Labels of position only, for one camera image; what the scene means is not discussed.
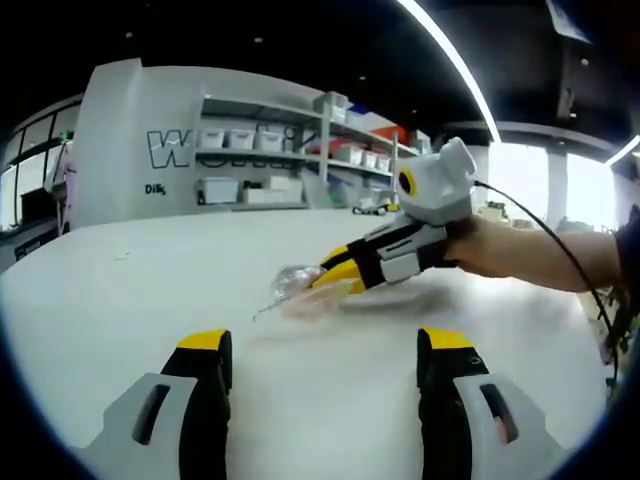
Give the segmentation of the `person's right hand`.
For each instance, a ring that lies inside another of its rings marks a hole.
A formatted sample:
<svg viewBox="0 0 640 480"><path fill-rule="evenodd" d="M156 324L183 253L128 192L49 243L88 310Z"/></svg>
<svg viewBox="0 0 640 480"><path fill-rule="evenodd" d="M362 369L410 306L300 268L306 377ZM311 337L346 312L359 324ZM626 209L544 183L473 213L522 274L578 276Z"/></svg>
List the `person's right hand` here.
<svg viewBox="0 0 640 480"><path fill-rule="evenodd" d="M498 231L498 224L476 216L452 222L447 227L444 258L468 273L495 277L491 253L493 237Z"/></svg>

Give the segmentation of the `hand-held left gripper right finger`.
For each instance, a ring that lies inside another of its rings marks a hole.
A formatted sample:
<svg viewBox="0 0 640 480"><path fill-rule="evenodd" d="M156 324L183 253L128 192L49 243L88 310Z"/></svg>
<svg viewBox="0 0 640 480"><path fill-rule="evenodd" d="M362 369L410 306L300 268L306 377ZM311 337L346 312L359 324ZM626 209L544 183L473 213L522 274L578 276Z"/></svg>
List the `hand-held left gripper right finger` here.
<svg viewBox="0 0 640 480"><path fill-rule="evenodd" d="M548 479L565 449L542 409L457 331L417 335L424 479Z"/></svg>

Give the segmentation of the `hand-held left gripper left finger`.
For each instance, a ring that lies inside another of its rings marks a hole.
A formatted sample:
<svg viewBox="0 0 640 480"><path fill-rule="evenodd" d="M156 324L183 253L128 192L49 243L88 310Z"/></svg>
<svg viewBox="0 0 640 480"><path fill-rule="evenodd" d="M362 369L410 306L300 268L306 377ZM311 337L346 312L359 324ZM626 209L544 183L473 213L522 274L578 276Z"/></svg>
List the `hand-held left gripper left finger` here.
<svg viewBox="0 0 640 480"><path fill-rule="evenodd" d="M192 334L106 408L74 455L96 479L224 479L231 388L231 332Z"/></svg>

